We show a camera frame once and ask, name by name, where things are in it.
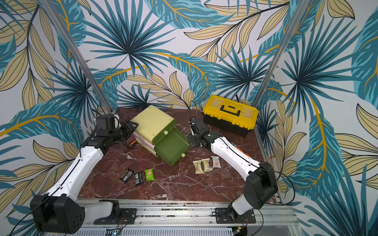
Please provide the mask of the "green cookie packet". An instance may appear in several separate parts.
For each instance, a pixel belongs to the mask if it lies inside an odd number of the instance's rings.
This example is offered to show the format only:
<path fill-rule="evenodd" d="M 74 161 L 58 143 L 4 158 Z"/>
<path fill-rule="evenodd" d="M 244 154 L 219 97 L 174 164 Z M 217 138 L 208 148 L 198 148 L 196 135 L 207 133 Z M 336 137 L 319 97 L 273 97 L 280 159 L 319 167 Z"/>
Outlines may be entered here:
<path fill-rule="evenodd" d="M 155 181 L 154 170 L 145 170 L 146 182 Z"/>

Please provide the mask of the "green drawer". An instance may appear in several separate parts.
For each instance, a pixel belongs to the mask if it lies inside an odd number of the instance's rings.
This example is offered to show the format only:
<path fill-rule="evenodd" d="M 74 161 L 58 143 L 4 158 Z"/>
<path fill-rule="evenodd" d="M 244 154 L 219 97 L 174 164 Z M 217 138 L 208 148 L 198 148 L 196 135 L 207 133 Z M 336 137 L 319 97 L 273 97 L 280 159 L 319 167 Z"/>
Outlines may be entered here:
<path fill-rule="evenodd" d="M 160 141 L 165 138 L 170 131 L 172 131 L 175 128 L 175 126 L 166 126 L 165 128 L 161 129 L 159 132 L 156 132 L 153 134 L 153 139 L 151 143 L 153 145 L 157 145 Z"/>

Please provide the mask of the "black cookie packet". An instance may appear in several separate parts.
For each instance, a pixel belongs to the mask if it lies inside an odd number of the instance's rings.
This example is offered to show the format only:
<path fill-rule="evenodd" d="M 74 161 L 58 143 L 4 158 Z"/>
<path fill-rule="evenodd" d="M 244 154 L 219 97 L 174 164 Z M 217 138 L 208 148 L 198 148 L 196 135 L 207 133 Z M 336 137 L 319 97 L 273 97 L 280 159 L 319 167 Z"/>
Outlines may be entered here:
<path fill-rule="evenodd" d="M 144 183 L 144 180 L 143 180 L 143 173 L 142 172 L 135 172 L 133 174 L 134 178 L 135 178 L 135 186 L 138 186 L 142 183 Z"/>
<path fill-rule="evenodd" d="M 134 172 L 130 169 L 127 169 L 124 175 L 120 178 L 120 180 L 124 183 L 128 182 L 131 177 L 134 175 Z"/>

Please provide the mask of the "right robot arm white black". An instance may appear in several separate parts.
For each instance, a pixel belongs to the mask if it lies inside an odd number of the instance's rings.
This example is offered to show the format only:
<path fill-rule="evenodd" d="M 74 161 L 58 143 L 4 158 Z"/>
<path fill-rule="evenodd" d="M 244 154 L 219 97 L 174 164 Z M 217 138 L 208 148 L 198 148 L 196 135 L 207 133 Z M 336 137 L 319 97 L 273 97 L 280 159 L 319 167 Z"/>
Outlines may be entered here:
<path fill-rule="evenodd" d="M 228 206 L 228 217 L 236 222 L 246 212 L 261 209 L 278 191 L 274 168 L 268 162 L 260 163 L 238 149 L 220 132 L 210 131 L 203 120 L 189 119 L 191 146 L 204 147 L 221 157 L 245 181 L 244 192 Z"/>

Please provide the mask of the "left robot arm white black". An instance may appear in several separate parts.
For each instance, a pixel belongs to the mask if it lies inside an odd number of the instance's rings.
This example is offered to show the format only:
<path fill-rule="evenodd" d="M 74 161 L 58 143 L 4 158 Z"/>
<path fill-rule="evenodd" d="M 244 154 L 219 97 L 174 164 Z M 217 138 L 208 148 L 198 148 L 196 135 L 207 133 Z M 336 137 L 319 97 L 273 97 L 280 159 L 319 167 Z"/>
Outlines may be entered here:
<path fill-rule="evenodd" d="M 80 206 L 77 199 L 93 168 L 115 143 L 128 140 L 138 124 L 120 123 L 114 114 L 100 115 L 95 120 L 94 130 L 67 171 L 44 195 L 32 199 L 30 208 L 38 231 L 74 234 L 86 223 L 96 220 L 115 223 L 122 219 L 118 201 L 101 200 Z"/>

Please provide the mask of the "cream cookie packet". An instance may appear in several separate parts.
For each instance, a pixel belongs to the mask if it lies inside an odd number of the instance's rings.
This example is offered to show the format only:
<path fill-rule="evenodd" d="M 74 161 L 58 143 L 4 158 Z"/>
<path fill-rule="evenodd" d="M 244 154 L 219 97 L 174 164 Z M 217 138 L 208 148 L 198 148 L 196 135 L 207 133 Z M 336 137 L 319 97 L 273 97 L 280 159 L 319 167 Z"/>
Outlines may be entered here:
<path fill-rule="evenodd" d="M 204 171 L 202 170 L 202 167 L 201 167 L 201 163 L 202 163 L 201 160 L 193 161 L 196 174 L 204 174 Z"/>
<path fill-rule="evenodd" d="M 209 158 L 202 159 L 201 162 L 202 162 L 203 167 L 204 167 L 204 169 L 203 169 L 204 172 L 209 172 L 209 171 L 213 170 L 213 168 L 210 167 L 210 164 L 209 164 L 210 159 Z"/>

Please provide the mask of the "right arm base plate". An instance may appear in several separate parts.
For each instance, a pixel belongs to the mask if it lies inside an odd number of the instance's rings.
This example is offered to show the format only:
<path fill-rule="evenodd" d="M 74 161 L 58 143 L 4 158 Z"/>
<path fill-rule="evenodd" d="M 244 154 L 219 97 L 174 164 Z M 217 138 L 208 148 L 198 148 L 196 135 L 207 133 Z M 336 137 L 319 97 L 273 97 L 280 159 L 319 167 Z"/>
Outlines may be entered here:
<path fill-rule="evenodd" d="M 217 224 L 253 224 L 256 223 L 254 211 L 248 210 L 242 215 L 238 215 L 228 207 L 215 208 L 212 216 L 216 218 Z"/>

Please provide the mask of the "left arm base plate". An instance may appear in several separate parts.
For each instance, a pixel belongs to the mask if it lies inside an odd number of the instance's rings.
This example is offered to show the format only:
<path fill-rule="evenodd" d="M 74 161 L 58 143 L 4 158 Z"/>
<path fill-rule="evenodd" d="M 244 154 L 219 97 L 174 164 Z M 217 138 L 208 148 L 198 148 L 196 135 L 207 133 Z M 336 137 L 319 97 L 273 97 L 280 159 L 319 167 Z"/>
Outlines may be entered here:
<path fill-rule="evenodd" d="M 100 200 L 100 202 L 112 203 L 112 210 L 108 217 L 95 220 L 95 225 L 134 224 L 137 212 L 136 208 L 120 208 L 119 201 L 117 200 Z"/>

